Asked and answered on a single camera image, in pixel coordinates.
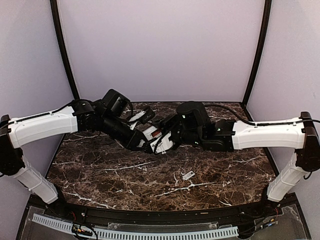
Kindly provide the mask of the white remote control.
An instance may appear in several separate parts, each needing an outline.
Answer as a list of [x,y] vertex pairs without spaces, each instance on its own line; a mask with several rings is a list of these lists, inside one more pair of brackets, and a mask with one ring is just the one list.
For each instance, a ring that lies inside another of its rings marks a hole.
[[172,149],[175,143],[171,140],[171,132],[163,134],[160,129],[151,126],[142,132],[146,140],[139,144],[142,150],[147,154],[165,154]]

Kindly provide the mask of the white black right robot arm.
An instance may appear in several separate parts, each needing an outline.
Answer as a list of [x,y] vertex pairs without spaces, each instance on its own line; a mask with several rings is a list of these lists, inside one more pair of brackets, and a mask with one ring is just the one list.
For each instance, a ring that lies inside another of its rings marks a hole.
[[303,111],[300,117],[282,121],[254,122],[242,119],[211,122],[206,105],[188,101],[179,105],[176,115],[160,124],[161,137],[155,142],[155,154],[182,144],[212,152],[232,152],[251,148],[292,148],[294,153],[279,175],[268,184],[255,213],[266,217],[307,173],[320,168],[320,140],[316,120]]

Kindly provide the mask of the white battery compartment cover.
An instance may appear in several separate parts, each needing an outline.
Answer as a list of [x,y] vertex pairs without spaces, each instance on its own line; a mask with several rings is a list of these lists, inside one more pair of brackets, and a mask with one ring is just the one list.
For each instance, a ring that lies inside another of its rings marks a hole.
[[182,179],[187,181],[189,180],[190,178],[192,178],[193,176],[195,176],[195,173],[193,171],[189,171],[188,173],[184,174],[182,176]]

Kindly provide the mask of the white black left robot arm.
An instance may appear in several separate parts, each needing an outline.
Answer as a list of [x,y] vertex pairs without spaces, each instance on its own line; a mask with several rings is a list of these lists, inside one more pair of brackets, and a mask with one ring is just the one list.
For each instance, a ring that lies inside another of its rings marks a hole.
[[146,123],[148,110],[122,118],[124,110],[133,109],[131,101],[110,89],[99,100],[73,100],[59,109],[26,117],[0,118],[0,175],[11,176],[39,196],[60,218],[71,213],[61,191],[37,171],[23,154],[22,146],[56,135],[83,131],[100,132],[119,141],[131,151],[142,149],[145,135],[131,127]]

